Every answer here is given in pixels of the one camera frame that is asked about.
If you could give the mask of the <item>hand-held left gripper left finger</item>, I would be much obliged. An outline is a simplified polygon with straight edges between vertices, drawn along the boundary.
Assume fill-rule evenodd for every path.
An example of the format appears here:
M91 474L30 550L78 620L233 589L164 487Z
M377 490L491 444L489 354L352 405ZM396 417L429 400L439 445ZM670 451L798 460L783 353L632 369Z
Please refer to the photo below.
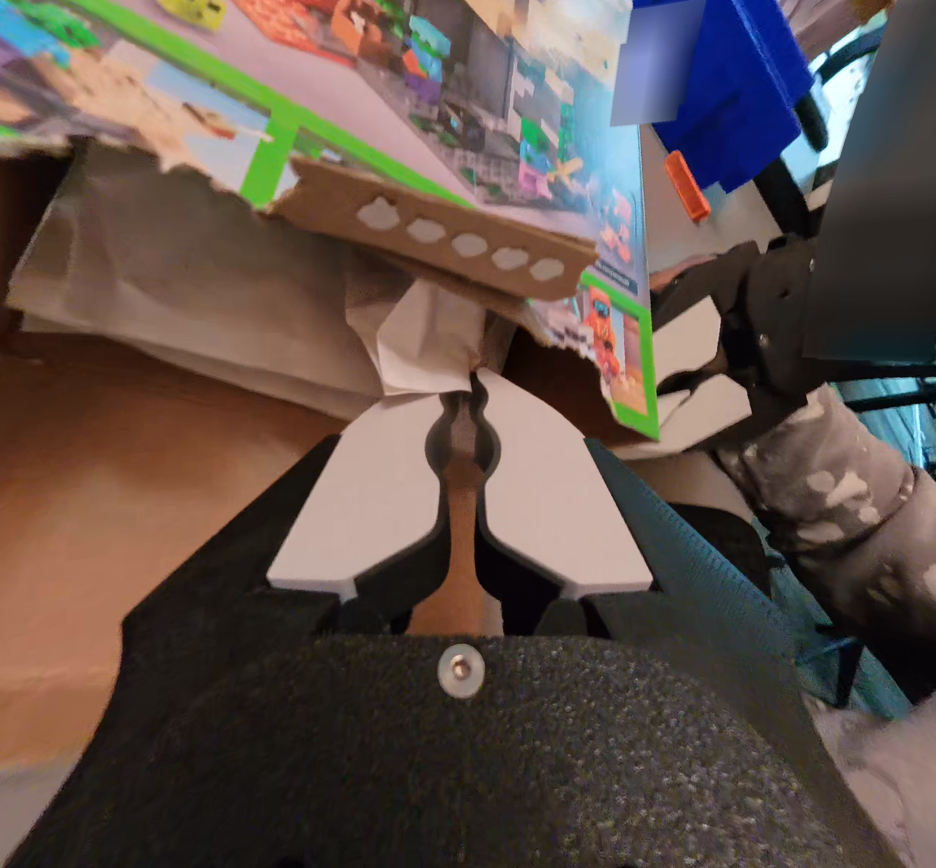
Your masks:
M385 399L346 427L267 571L334 597L346 629L404 633L446 581L454 395Z

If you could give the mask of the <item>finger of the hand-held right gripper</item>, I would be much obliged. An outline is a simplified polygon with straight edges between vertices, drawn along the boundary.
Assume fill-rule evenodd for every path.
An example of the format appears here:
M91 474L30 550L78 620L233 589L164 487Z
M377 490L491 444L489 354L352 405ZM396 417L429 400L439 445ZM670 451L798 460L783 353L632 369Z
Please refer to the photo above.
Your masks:
M722 316L708 296L662 325L652 336L655 386L667 379L695 372L718 353Z
M752 407L745 387L719 374L699 383L692 391L658 395L657 413L657 441L618 442L610 446L611 453L620 459L657 459L680 454L745 421Z

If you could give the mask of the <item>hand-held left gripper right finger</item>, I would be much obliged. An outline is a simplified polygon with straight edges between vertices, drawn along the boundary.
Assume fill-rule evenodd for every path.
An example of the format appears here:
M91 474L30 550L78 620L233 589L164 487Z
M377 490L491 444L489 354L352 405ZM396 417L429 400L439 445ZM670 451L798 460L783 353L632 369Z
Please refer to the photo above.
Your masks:
M584 435L533 394L475 375L475 574L506 635L558 601L649 592L653 574Z

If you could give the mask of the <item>blue plastic object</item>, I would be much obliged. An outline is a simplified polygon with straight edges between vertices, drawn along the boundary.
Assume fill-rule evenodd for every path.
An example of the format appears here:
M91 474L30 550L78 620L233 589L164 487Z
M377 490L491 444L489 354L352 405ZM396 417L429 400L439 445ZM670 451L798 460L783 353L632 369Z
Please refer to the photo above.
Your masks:
M813 84L777 0L633 0L613 126L650 124L701 188L729 193L801 133Z

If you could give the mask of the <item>large printed paper bag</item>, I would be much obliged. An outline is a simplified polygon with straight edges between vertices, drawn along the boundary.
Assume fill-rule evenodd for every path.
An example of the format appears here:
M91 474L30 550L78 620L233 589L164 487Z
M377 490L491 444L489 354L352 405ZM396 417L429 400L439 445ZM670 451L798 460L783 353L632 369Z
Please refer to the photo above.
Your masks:
M83 146L10 280L24 313L87 332L379 394L345 319L345 248L202 174Z

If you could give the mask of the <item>green toy set box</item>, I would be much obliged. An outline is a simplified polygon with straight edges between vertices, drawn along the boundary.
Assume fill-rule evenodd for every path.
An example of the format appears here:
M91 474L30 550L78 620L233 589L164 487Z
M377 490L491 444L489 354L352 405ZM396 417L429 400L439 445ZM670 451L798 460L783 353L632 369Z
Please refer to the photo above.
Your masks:
M631 0L2 0L2 157L98 144L191 170L598 370L659 436Z

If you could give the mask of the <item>person's right forearm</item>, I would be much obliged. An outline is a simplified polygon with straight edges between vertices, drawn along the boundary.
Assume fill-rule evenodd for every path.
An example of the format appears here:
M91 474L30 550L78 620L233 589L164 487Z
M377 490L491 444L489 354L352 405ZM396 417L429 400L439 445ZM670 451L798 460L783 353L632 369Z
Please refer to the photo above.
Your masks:
M832 620L912 703L934 695L935 484L823 385L713 456Z

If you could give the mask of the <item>orange toy block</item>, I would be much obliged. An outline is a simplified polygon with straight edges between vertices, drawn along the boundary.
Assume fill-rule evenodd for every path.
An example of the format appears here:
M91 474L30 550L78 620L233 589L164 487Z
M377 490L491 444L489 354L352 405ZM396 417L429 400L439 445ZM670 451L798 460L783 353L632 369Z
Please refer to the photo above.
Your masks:
M711 215L711 204L681 151L667 153L663 168L688 218L697 225L706 221Z

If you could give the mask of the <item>plain white paper bag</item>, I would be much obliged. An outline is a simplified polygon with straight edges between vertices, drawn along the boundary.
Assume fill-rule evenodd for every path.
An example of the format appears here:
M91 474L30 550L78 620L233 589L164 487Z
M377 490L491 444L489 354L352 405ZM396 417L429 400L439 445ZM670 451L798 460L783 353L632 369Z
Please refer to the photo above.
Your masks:
M131 334L111 327L60 323L26 314L23 334L105 339L151 358L246 391L285 400L345 421L382 398L376 366L344 320L298 331L259 324L191 324Z

